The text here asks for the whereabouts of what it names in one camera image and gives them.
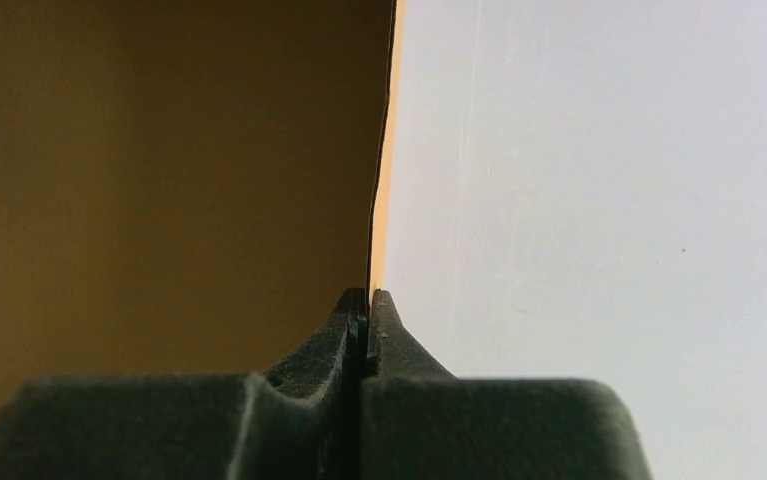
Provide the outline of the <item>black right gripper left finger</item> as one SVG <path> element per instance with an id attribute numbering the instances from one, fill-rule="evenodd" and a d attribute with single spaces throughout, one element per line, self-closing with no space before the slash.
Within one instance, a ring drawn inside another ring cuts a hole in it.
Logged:
<path id="1" fill-rule="evenodd" d="M 367 295 L 264 372 L 51 377 L 0 411 L 0 479 L 355 479 Z"/>

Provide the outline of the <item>brown cardboard box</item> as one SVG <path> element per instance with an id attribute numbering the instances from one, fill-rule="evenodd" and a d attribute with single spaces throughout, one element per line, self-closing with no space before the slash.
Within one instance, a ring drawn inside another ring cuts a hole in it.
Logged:
<path id="1" fill-rule="evenodd" d="M 263 369 L 366 281 L 388 1 L 0 1 L 0 407 Z"/>

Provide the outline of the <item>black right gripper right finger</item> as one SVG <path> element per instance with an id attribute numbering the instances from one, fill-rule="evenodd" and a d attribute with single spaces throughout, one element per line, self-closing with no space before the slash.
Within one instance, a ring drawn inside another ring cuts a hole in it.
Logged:
<path id="1" fill-rule="evenodd" d="M 365 479 L 648 479 L 632 416 L 585 379 L 459 379 L 377 291 L 361 383 Z"/>

